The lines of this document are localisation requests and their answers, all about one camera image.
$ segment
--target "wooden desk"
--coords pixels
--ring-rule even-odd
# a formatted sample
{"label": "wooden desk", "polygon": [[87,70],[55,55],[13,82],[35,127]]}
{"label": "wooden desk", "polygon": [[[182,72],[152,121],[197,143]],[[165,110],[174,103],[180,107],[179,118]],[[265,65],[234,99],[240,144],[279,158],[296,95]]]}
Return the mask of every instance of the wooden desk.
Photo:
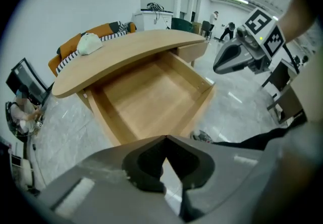
{"label": "wooden desk", "polygon": [[71,61],[52,93],[58,98],[77,93],[114,145],[155,135],[188,136],[215,86],[170,49],[203,42],[202,36],[179,30],[110,40]]}
{"label": "wooden desk", "polygon": [[267,107],[267,110],[270,110],[278,104],[282,108],[285,117],[279,120],[280,124],[290,117],[297,116],[303,110],[294,90],[290,84],[287,84],[289,80],[293,80],[296,76],[297,73],[294,67],[282,59],[272,74],[262,84],[262,87],[264,87],[268,82],[271,82],[281,93],[281,96]]}

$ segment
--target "orange sofa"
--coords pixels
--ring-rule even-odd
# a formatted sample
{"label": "orange sofa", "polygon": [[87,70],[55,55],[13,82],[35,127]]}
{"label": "orange sofa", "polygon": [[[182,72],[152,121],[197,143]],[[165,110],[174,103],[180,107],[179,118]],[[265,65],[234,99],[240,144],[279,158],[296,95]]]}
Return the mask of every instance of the orange sofa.
{"label": "orange sofa", "polygon": [[[111,35],[119,32],[120,22],[112,22],[100,25],[98,27],[92,28],[90,30],[85,31],[83,34],[79,33],[75,37],[71,38],[66,43],[62,44],[57,50],[57,55],[48,62],[48,66],[52,73],[57,76],[56,68],[64,60],[68,57],[72,52],[76,51],[77,45],[81,39],[81,36],[85,33],[93,33],[96,34],[99,38],[107,35]],[[136,31],[136,26],[133,22],[129,22],[127,24],[127,34],[134,33]]]}

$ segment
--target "striped cushion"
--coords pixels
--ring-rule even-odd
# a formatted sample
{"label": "striped cushion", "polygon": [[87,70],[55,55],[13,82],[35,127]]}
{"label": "striped cushion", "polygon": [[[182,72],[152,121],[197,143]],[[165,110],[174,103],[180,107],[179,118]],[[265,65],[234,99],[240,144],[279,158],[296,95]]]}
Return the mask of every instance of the striped cushion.
{"label": "striped cushion", "polygon": [[127,34],[127,32],[125,30],[123,30],[123,31],[120,31],[120,32],[115,33],[115,34],[111,34],[111,35],[108,35],[108,36],[103,36],[101,38],[101,41],[104,42],[104,41],[114,39],[114,38],[119,37],[119,36],[124,36],[126,34]]}
{"label": "striped cushion", "polygon": [[[110,40],[110,39],[114,39],[116,37],[119,37],[119,36],[124,36],[127,34],[127,31],[126,30],[123,30],[121,32],[118,32],[118,33],[115,33],[115,34],[111,34],[111,35],[108,35],[108,36],[103,36],[101,38],[101,41],[104,42],[104,41],[107,41],[107,40]],[[66,57],[64,60],[61,61],[61,63],[57,66],[56,68],[56,73],[57,75],[62,71],[62,69],[71,61],[73,60],[75,57],[77,57],[78,55],[80,54],[80,52],[78,50],[76,50],[75,52],[72,52],[68,57]]]}

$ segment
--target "black cable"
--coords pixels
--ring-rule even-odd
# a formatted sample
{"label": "black cable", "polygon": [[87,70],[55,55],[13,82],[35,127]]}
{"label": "black cable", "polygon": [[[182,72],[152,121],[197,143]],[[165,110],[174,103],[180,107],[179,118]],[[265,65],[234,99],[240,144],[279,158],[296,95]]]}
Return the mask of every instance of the black cable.
{"label": "black cable", "polygon": [[292,57],[292,55],[291,55],[291,52],[289,52],[289,50],[288,50],[288,48],[287,48],[286,44],[284,44],[284,45],[283,45],[283,49],[285,49],[285,51],[286,51],[286,53],[288,54],[288,56],[289,56],[290,60],[292,61],[292,64],[293,64],[293,66],[294,66],[294,68],[295,68],[296,73],[297,73],[297,74],[299,74],[299,69],[298,69],[298,67],[297,67],[297,65],[296,65],[296,63],[295,63],[294,58],[293,58],[293,57]]}

